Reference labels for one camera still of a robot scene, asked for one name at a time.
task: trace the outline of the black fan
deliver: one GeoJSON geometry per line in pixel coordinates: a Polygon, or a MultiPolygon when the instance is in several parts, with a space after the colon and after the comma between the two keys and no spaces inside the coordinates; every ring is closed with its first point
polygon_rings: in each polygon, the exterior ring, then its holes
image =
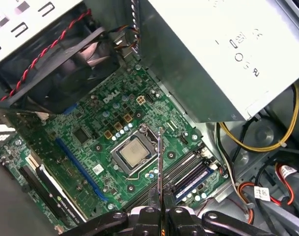
{"type": "MultiPolygon", "coordinates": [[[[26,111],[61,114],[119,68],[113,42],[105,30],[69,32],[67,38],[39,60],[19,91],[0,103],[26,111]]],[[[23,71],[48,45],[40,38],[0,66],[0,81],[15,88],[23,71]]]]}
{"type": "MultiPolygon", "coordinates": [[[[111,43],[96,42],[75,53],[27,93],[29,101],[44,111],[63,113],[119,67],[111,51],[111,43]]],[[[47,58],[39,73],[56,63],[54,58],[64,54],[61,50],[47,58]]]]}

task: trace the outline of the pcie slot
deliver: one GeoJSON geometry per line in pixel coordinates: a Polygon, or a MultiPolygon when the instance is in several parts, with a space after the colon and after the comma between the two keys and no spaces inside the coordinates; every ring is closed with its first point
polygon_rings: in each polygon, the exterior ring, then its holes
{"type": "Polygon", "coordinates": [[[37,193],[37,195],[43,200],[46,206],[50,209],[52,214],[60,219],[66,226],[70,226],[67,220],[67,215],[64,211],[58,207],[57,202],[50,197],[49,192],[44,188],[41,182],[36,178],[28,166],[23,166],[19,169],[21,175],[26,179],[31,188],[37,193]]]}
{"type": "Polygon", "coordinates": [[[70,199],[63,192],[62,188],[56,182],[56,180],[47,172],[44,165],[36,168],[36,173],[40,180],[44,183],[47,189],[52,194],[52,197],[56,199],[64,209],[64,211],[70,216],[75,224],[79,225],[85,223],[86,219],[76,209],[70,199]]]}
{"type": "Polygon", "coordinates": [[[73,155],[73,153],[69,150],[69,148],[65,145],[65,143],[60,138],[57,138],[55,141],[60,146],[60,148],[65,152],[65,154],[71,160],[71,162],[76,166],[76,168],[79,170],[79,172],[85,177],[85,179],[91,185],[94,192],[99,196],[99,198],[103,201],[107,201],[107,198],[103,195],[103,193],[101,192],[98,185],[95,183],[95,181],[89,175],[89,173],[85,170],[85,168],[80,164],[80,162],[73,155]]]}
{"type": "MultiPolygon", "coordinates": [[[[185,169],[189,168],[192,165],[195,165],[199,162],[198,158],[196,158],[196,154],[198,150],[204,148],[205,146],[202,145],[200,147],[195,147],[193,150],[188,152],[181,160],[172,166],[172,168],[168,169],[163,174],[163,186],[170,184],[171,181],[178,175],[180,175],[185,169]]],[[[157,186],[157,182],[153,182],[147,188],[145,188],[141,194],[137,195],[136,197],[132,198],[125,206],[124,209],[126,211],[130,211],[135,206],[145,206],[148,205],[148,191],[149,189],[157,186]]]]}

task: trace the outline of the green circuit board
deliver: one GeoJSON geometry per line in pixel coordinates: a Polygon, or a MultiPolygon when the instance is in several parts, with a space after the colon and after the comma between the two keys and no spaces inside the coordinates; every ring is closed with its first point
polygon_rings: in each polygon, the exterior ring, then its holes
{"type": "Polygon", "coordinates": [[[47,216],[48,220],[54,225],[54,228],[62,233],[68,230],[64,224],[58,220],[41,200],[37,193],[31,189],[25,178],[18,171],[22,166],[28,166],[27,158],[31,155],[30,149],[26,146],[24,140],[16,135],[5,146],[0,148],[0,160],[4,162],[13,177],[21,185],[22,191],[30,195],[38,208],[47,216]]]}
{"type": "Polygon", "coordinates": [[[196,139],[195,129],[147,71],[133,56],[127,60],[125,66],[78,102],[67,115],[51,116],[46,122],[35,114],[7,116],[87,219],[108,212],[112,207],[124,208],[150,183],[157,181],[157,162],[129,177],[118,168],[111,154],[141,124],[145,123],[154,133],[159,127],[164,129],[164,170],[171,168],[201,142],[199,137],[196,139]],[[66,144],[107,201],[94,193],[56,144],[56,138],[66,144]]]}

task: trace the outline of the white label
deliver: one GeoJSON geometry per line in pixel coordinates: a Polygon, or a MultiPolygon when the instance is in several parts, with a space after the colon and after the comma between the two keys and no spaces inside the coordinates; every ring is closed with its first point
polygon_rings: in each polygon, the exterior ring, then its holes
{"type": "Polygon", "coordinates": [[[263,201],[271,201],[268,188],[254,186],[254,197],[263,201]]]}
{"type": "Polygon", "coordinates": [[[104,171],[104,168],[102,168],[102,166],[98,164],[92,170],[95,172],[96,175],[99,175],[102,171],[104,171]]]}
{"type": "Polygon", "coordinates": [[[280,173],[281,173],[281,175],[282,175],[282,177],[285,179],[287,176],[289,176],[289,175],[291,175],[291,174],[293,174],[293,173],[295,173],[295,172],[297,172],[297,170],[296,169],[293,169],[292,167],[290,167],[290,166],[286,166],[286,165],[284,165],[284,166],[282,166],[282,167],[280,167],[280,173]]]}

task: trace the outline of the fan blade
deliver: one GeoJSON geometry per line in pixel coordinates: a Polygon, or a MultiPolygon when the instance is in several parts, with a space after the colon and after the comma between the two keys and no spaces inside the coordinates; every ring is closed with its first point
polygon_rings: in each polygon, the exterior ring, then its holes
{"type": "Polygon", "coordinates": [[[87,63],[88,65],[90,65],[90,67],[94,67],[96,65],[98,65],[99,63],[101,63],[102,61],[108,59],[110,56],[106,56],[103,58],[97,58],[97,59],[92,59],[92,60],[88,60],[87,63]]]}
{"type": "Polygon", "coordinates": [[[89,47],[87,47],[84,51],[81,52],[81,56],[85,59],[85,61],[87,61],[92,57],[97,47],[98,47],[98,42],[91,44],[89,47]]]}

